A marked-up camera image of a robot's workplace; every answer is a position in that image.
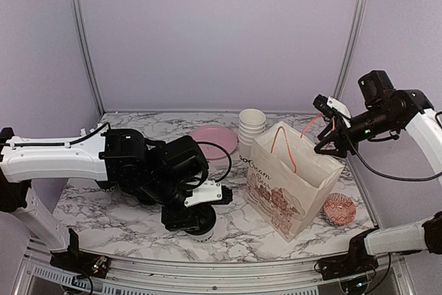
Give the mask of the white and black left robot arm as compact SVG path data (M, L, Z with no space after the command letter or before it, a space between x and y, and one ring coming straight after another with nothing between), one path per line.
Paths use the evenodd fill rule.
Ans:
M99 188L120 188L162 208L169 231L207 239L216 214L200 199L209 165L198 143L185 135L171 142L150 140L134 129L104 124L80 137L29 139L1 130L1 211L22 215L32 231L73 271L87 265L77 235L62 227L32 190L34 179L87 179Z

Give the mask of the white paper bag pink handles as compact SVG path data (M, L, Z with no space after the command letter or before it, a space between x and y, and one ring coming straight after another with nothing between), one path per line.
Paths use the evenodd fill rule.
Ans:
M286 242L316 217L345 168L314 147L283 121L251 146L245 199Z

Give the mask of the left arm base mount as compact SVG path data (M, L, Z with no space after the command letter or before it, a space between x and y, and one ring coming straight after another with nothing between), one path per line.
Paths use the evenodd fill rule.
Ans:
M68 230L69 243L66 250L51 252L50 265L85 276L103 278L107 276L110 258L101 254L92 254L79 248L79 236L73 229Z

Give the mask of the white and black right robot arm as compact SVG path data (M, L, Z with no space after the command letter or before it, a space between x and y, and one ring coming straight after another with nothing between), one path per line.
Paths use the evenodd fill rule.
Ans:
M363 95L365 112L353 115L348 107L335 97L317 95L314 107L328 121L318 135L314 150L317 154L346 158L352 154L371 173L385 180L409 183L441 181L441 113L435 111L426 95L416 89L395 88L384 70L373 70L357 82ZM419 149L419 156L432 170L424 175L413 170L412 157L399 151L390 153L405 175L394 175L375 169L362 156L362 142L386 143L406 133ZM421 221L384 229L373 229L351 239L342 266L356 273L369 258L386 253L427 251L441 254L441 213Z

